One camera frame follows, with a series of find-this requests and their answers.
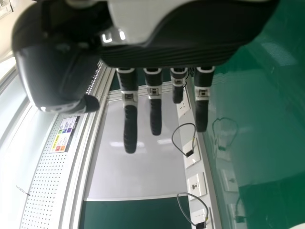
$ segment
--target glass window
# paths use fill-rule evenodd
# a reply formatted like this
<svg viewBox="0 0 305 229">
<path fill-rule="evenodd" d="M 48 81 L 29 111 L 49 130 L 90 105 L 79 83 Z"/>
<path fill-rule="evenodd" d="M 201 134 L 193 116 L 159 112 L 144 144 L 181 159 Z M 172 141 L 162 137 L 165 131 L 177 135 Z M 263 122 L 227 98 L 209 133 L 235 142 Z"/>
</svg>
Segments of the glass window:
<svg viewBox="0 0 305 229">
<path fill-rule="evenodd" d="M 15 57 L 10 57 L 5 61 L 0 62 L 0 81 L 15 64 Z"/>
<path fill-rule="evenodd" d="M 0 139 L 25 99 L 26 93 L 21 81 L 15 77 L 0 94 Z"/>
<path fill-rule="evenodd" d="M 27 194 L 54 114 L 31 107 L 8 148 L 0 149 L 0 221 L 3 228 L 19 228 Z"/>
</svg>

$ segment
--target cable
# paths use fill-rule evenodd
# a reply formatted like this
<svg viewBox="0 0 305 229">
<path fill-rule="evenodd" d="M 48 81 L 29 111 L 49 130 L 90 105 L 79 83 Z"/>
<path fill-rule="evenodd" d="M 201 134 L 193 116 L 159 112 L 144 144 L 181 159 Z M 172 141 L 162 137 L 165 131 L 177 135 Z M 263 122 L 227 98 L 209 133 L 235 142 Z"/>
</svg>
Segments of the cable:
<svg viewBox="0 0 305 229">
<path fill-rule="evenodd" d="M 197 226 L 196 224 L 194 224 L 194 223 L 191 221 L 191 219 L 189 219 L 189 218 L 187 217 L 186 213 L 183 211 L 182 206 L 181 206 L 181 203 L 180 203 L 180 200 L 179 200 L 179 195 L 180 195 L 180 194 L 185 194 L 185 195 L 194 197 L 194 198 L 196 198 L 197 200 L 199 200 L 199 201 L 204 205 L 204 207 L 206 208 L 205 222 L 207 222 L 207 220 L 208 220 L 208 218 L 209 218 L 209 208 L 208 208 L 208 206 L 203 202 L 203 200 L 200 199 L 199 197 L 197 197 L 197 196 L 191 194 L 191 193 L 188 193 L 188 192 L 179 192 L 179 193 L 177 194 L 177 201 L 178 201 L 178 204 L 179 204 L 179 208 L 180 208 L 182 214 L 184 215 L 184 217 L 185 217 L 193 226 L 195 226 L 195 227 Z"/>
<path fill-rule="evenodd" d="M 187 78 L 189 78 L 190 76 L 190 69 L 187 70 L 187 77 L 185 78 L 185 80 L 187 80 Z"/>
<path fill-rule="evenodd" d="M 234 136 L 233 136 L 231 142 L 230 142 L 227 146 L 225 146 L 225 148 L 224 148 L 224 149 L 226 149 L 226 148 L 228 148 L 228 147 L 230 147 L 230 146 L 232 145 L 234 139 L 236 138 L 237 133 L 238 133 L 238 130 L 239 130 L 239 126 L 238 126 L 238 123 L 237 123 L 235 120 L 231 119 L 231 118 L 227 118 L 227 117 L 216 118 L 216 119 L 214 120 L 214 122 L 212 123 L 212 131 L 213 131 L 213 137 L 214 137 L 214 144 L 216 144 L 215 124 L 216 124 L 217 121 L 221 122 L 222 120 L 231 121 L 231 122 L 235 123 L 235 126 L 236 126 L 236 131 L 235 131 L 235 133 L 234 133 Z"/>
<path fill-rule="evenodd" d="M 174 136 L 174 134 L 176 133 L 176 131 L 179 130 L 179 128 L 182 127 L 182 126 L 184 126 L 184 125 L 193 125 L 193 126 L 194 126 L 194 134 L 193 134 L 193 142 L 192 142 L 192 150 L 193 150 L 193 152 L 194 152 L 194 141 L 195 141 L 195 134 L 196 134 L 196 126 L 195 126 L 194 123 L 184 123 L 184 124 L 178 126 L 178 127 L 174 130 L 174 132 L 173 132 L 173 135 L 172 135 L 172 143 L 173 143 L 173 145 L 174 145 L 174 146 L 175 146 L 184 156 L 187 157 L 187 155 L 186 155 L 186 154 L 185 154 L 185 153 L 175 144 L 175 142 L 173 141 L 173 136 Z"/>
<path fill-rule="evenodd" d="M 19 191 L 23 192 L 24 194 L 27 194 L 29 197 L 31 196 L 29 193 L 25 192 L 22 188 L 18 187 L 17 185 L 16 187 L 19 189 Z"/>
<path fill-rule="evenodd" d="M 238 203 L 239 203 L 239 201 L 240 201 L 240 196 L 239 196 L 239 198 L 238 198 L 238 200 L 237 200 L 237 202 L 236 202 L 236 204 L 235 204 L 235 216 L 238 216 Z"/>
</svg>

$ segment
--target white wall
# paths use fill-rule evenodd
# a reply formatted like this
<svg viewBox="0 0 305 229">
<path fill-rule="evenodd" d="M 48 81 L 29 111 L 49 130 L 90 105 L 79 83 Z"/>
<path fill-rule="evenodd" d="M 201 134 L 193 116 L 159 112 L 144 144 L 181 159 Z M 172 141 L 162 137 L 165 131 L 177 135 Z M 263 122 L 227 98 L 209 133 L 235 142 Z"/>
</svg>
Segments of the white wall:
<svg viewBox="0 0 305 229">
<path fill-rule="evenodd" d="M 14 115 L 26 94 L 18 76 L 0 94 L 0 222 L 1 228 L 19 227 L 34 171 L 41 156 L 45 137 L 55 115 L 38 111 L 32 107 L 15 132 L 8 132 Z"/>
<path fill-rule="evenodd" d="M 0 19 L 0 59 L 10 51 L 11 33 L 16 20 L 26 8 L 35 2 L 31 0 L 13 0 L 11 3 L 13 6 L 16 5 L 14 12 Z"/>
</svg>

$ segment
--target white panel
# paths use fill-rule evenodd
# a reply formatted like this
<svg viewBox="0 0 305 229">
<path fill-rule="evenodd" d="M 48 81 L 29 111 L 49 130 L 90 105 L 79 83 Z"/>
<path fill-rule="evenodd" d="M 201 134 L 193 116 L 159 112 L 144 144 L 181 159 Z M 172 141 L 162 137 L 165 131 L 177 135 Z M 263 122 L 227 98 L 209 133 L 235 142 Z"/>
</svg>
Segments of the white panel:
<svg viewBox="0 0 305 229">
<path fill-rule="evenodd" d="M 198 173 L 195 176 L 188 178 L 187 189 L 189 193 L 197 197 L 206 195 L 207 192 L 203 173 Z"/>
<path fill-rule="evenodd" d="M 236 221 L 236 207 L 238 209 L 238 216 L 245 217 L 244 205 L 242 201 L 239 202 L 238 206 L 236 206 L 236 204 L 228 204 L 230 218 L 234 219 L 232 229 L 248 229 L 246 217 L 241 222 Z"/>
<path fill-rule="evenodd" d="M 17 228 L 20 224 L 16 216 L 22 217 L 26 197 L 16 186 L 28 192 L 35 172 L 44 138 L 47 135 L 53 114 L 38 112 L 32 108 L 14 136 L 9 148 L 1 153 L 1 184 L 6 186 L 0 191 L 2 225 Z"/>
<path fill-rule="evenodd" d="M 206 214 L 205 211 L 206 211 L 205 209 L 200 209 L 198 211 L 192 212 L 191 213 L 191 221 L 194 224 L 204 222 L 205 221 L 205 214 Z"/>
<path fill-rule="evenodd" d="M 96 86 L 94 79 L 96 79 L 96 75 L 99 76 L 101 67 L 102 64 L 99 63 L 95 75 L 92 76 L 91 85 L 89 86 L 90 90 L 87 93 L 91 93 L 94 90 Z M 75 116 L 80 116 L 80 119 L 78 120 L 69 151 L 50 153 L 52 143 L 58 133 L 62 120 Z M 38 165 L 29 163 L 32 166 L 30 170 L 36 170 L 34 176 L 32 173 L 30 190 L 25 189 L 25 191 L 29 190 L 30 196 L 26 199 L 21 219 L 21 229 L 55 229 L 59 227 L 65 192 L 86 116 L 87 114 L 61 114 L 57 117 L 46 142 L 43 142 L 40 137 L 36 136 L 37 142 L 40 144 L 43 142 L 44 148 L 42 154 L 40 154 Z M 34 147 L 35 139 L 31 138 L 29 141 L 29 145 Z"/>
<path fill-rule="evenodd" d="M 5 76 L 5 74 L 16 64 L 15 57 L 10 57 L 9 59 L 0 62 L 0 81 Z"/>
<path fill-rule="evenodd" d="M 187 154 L 191 150 L 193 150 L 193 140 L 189 141 L 187 144 L 183 146 L 183 152 L 185 154 Z M 193 154 L 188 157 L 184 157 L 184 166 L 185 168 L 188 168 L 196 164 L 198 161 L 200 161 L 200 150 L 198 147 L 197 138 L 195 138 Z"/>
<path fill-rule="evenodd" d="M 224 189 L 229 192 L 238 192 L 238 184 L 233 170 L 221 170 Z"/>
<path fill-rule="evenodd" d="M 19 77 L 15 77 L 0 94 L 0 139 L 25 98 Z"/>
<path fill-rule="evenodd" d="M 141 198 L 185 191 L 183 155 L 174 148 L 171 136 L 178 126 L 172 93 L 163 96 L 163 126 L 160 136 L 150 130 L 148 98 L 138 105 L 138 147 L 127 154 L 123 146 L 124 109 L 122 101 L 108 104 L 100 128 L 87 179 L 85 198 Z M 178 146 L 180 134 L 175 136 Z"/>
<path fill-rule="evenodd" d="M 186 112 L 190 110 L 190 103 L 186 93 L 186 89 L 183 90 L 183 100 L 181 103 L 177 104 L 178 118 L 181 118 L 185 115 Z"/>
<path fill-rule="evenodd" d="M 293 228 L 290 229 L 305 229 L 305 223 L 299 224 L 297 226 L 294 226 Z"/>
<path fill-rule="evenodd" d="M 186 89 L 189 95 L 188 98 L 191 109 L 179 119 L 180 125 L 184 123 L 195 123 L 195 119 L 194 119 L 195 99 L 193 96 L 193 83 L 192 83 L 192 79 L 190 78 L 187 79 Z M 192 134 L 193 134 L 192 126 L 186 126 L 184 130 L 180 132 L 182 145 L 185 145 L 190 141 L 190 137 L 192 136 Z M 195 137 L 197 138 L 197 143 L 200 148 L 201 160 L 185 170 L 186 178 L 189 179 L 195 174 L 203 173 L 207 194 L 200 197 L 200 199 L 202 199 L 206 203 L 206 205 L 210 208 L 207 228 L 221 229 L 222 225 L 220 221 L 219 210 L 216 200 L 216 193 L 211 175 L 209 160 L 205 149 L 205 144 L 203 141 L 203 133 L 196 133 Z M 198 211 L 203 208 L 202 204 L 197 200 L 189 201 L 189 207 L 190 207 L 190 212 Z"/>
</svg>

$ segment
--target perforated metal panel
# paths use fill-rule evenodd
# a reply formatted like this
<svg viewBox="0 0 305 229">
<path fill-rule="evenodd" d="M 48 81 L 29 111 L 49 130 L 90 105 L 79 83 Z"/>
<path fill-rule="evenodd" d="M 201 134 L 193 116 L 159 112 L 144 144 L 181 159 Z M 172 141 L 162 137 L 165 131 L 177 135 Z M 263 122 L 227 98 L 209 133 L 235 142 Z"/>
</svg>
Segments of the perforated metal panel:
<svg viewBox="0 0 305 229">
<path fill-rule="evenodd" d="M 102 66 L 103 66 L 103 63 L 102 61 L 99 61 L 98 64 L 97 64 L 97 69 L 95 70 L 95 73 L 91 79 L 91 83 L 86 91 L 86 94 L 91 94 L 95 85 L 96 85 L 96 81 L 97 81 L 97 77 L 100 75 L 100 72 L 102 70 Z"/>
<path fill-rule="evenodd" d="M 99 62 L 95 75 L 92 77 L 91 85 L 88 88 L 88 94 L 90 94 L 96 86 L 101 68 L 102 62 Z M 67 174 L 70 172 L 69 166 L 71 167 L 71 161 L 73 160 L 75 150 L 71 150 L 70 147 L 68 152 L 50 153 L 50 149 L 62 120 L 75 116 L 81 117 L 78 123 L 78 128 L 80 128 L 79 125 L 84 114 L 61 114 L 54 123 L 32 180 L 29 191 L 30 196 L 27 198 L 21 220 L 21 229 L 54 228 L 54 226 L 52 226 L 52 220 L 58 215 L 58 211 L 61 211 L 61 208 L 58 206 L 62 204 L 59 203 L 62 201 L 59 197 L 63 195 L 62 193 L 59 193 L 62 192 L 62 188 L 60 189 L 59 186 L 61 185 L 62 187 L 63 185 L 66 185 L 67 178 L 69 177 Z"/>
</svg>

